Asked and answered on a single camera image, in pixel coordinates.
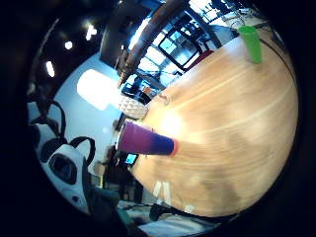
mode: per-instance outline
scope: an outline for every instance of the window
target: window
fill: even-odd
[[[77,84],[77,93],[92,106],[103,111],[109,103],[117,99],[119,90],[115,80],[89,69],[81,75]]]

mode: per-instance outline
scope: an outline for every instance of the computer screen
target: computer screen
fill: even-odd
[[[134,163],[135,159],[136,159],[136,156],[137,156],[137,155],[133,155],[133,154],[127,155],[127,158],[126,158],[126,160],[125,160],[125,163],[126,163],[126,164],[129,164],[129,165],[132,165],[132,164]]]

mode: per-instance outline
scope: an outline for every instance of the cable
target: cable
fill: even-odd
[[[285,62],[285,60],[283,59],[283,57],[271,46],[269,45],[265,40],[260,39],[260,41],[262,43],[264,43],[266,46],[268,46],[273,52],[276,53],[276,55],[282,60],[282,62],[284,63],[285,67],[287,68],[287,70],[289,71],[289,74],[291,75],[291,77],[293,79],[295,79],[294,75],[292,74],[292,71],[290,70],[289,66],[287,65],[287,63]]]
[[[137,207],[137,206],[152,206],[152,204],[138,203],[138,204],[134,204],[134,205],[130,205],[130,206],[124,207],[123,210],[129,210],[129,209],[132,209],[132,208]]]

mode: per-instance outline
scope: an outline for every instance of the black frame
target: black frame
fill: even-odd
[[[180,35],[182,37],[184,37],[186,40],[188,40],[189,42],[191,42],[197,49],[196,53],[194,53],[187,61],[186,63],[184,64],[180,64],[172,55],[170,55],[162,46],[161,46],[161,43],[164,41],[164,40],[169,40],[170,36],[174,33],[174,32],[178,32],[180,33]],[[168,57],[168,59],[170,61],[172,61],[174,64],[176,64],[180,69],[182,69],[183,71],[187,71],[188,69],[185,67],[185,65],[194,57],[197,55],[197,53],[201,54],[202,51],[201,51],[201,48],[200,46],[198,45],[198,43],[193,40],[191,37],[189,37],[186,33],[182,32],[181,30],[178,30],[178,29],[172,29],[171,31],[168,32],[168,34],[165,35],[165,37],[159,42],[158,44],[158,48],[159,50],[161,50],[161,52],[166,56]]]

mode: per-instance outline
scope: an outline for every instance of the plastic cup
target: plastic cup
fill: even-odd
[[[132,154],[175,155],[178,142],[126,121],[118,136],[117,150]]]
[[[263,61],[263,56],[256,28],[251,26],[242,26],[238,28],[238,33],[248,49],[251,60],[254,63],[261,63]]]

